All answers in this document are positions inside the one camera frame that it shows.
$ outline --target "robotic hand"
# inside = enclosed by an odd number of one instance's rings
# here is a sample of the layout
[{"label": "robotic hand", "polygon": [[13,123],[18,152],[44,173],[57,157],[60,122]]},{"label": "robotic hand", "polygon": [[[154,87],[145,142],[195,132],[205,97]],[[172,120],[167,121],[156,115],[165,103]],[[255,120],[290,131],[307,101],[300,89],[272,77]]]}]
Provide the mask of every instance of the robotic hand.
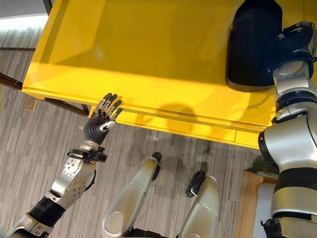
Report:
[{"label": "robotic hand", "polygon": [[96,162],[105,162],[107,158],[100,145],[116,125],[115,120],[122,112],[122,108],[118,108],[120,105],[116,94],[105,95],[85,125],[84,142],[67,153],[63,172],[52,188],[11,228],[6,238],[46,238],[66,209],[92,186]]},{"label": "robotic hand", "polygon": [[266,221],[268,238],[317,235],[317,93],[313,75],[316,30],[300,22],[278,36],[275,66],[276,114],[259,134],[261,153],[279,169]]}]

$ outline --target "yellow tabletop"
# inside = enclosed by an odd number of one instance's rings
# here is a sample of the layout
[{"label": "yellow tabletop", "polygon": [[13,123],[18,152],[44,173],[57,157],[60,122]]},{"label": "yellow tabletop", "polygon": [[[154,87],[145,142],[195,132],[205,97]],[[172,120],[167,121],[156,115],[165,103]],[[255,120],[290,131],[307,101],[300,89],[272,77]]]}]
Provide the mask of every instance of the yellow tabletop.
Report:
[{"label": "yellow tabletop", "polygon": [[[273,90],[243,93],[225,83],[242,2],[56,0],[22,91],[90,105],[118,93],[120,123],[257,148],[274,116]],[[314,0],[277,2],[283,27],[317,22]]]}]

